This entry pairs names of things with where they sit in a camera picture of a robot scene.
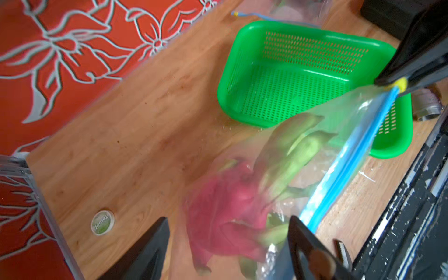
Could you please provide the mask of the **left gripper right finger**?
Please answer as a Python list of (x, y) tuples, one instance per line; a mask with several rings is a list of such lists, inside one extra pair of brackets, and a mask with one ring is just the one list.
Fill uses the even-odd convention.
[(297, 280), (352, 280), (349, 272), (296, 216), (289, 221), (288, 246)]

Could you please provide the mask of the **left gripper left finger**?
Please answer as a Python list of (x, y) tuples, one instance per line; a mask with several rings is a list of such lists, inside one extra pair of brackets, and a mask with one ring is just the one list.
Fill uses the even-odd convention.
[(101, 280), (159, 280), (168, 250), (168, 219), (160, 217)]

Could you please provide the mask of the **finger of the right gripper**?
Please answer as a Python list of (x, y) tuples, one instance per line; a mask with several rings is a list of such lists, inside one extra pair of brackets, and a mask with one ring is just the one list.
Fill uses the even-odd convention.
[(418, 14), (395, 55), (375, 79), (376, 86), (407, 82), (400, 96), (448, 77), (448, 2), (436, 1)]

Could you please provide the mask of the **clear zip-top bag blue seal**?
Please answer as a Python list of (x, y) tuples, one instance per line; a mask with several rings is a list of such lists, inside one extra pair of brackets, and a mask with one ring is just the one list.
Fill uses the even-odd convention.
[(290, 220), (316, 231), (406, 88), (358, 87), (225, 149), (189, 185), (170, 279), (293, 279)]

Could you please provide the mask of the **pink dragon fruit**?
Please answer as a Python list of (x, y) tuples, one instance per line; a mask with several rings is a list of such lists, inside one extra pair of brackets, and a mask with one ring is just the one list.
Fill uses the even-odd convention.
[(213, 256), (236, 257), (241, 274), (256, 277), (270, 245), (280, 245), (288, 227), (274, 215), (285, 200), (310, 198), (312, 183), (294, 180), (336, 136), (321, 130), (323, 115), (301, 113), (229, 147), (213, 161), (198, 190), (184, 204), (192, 264), (199, 275), (212, 272)]

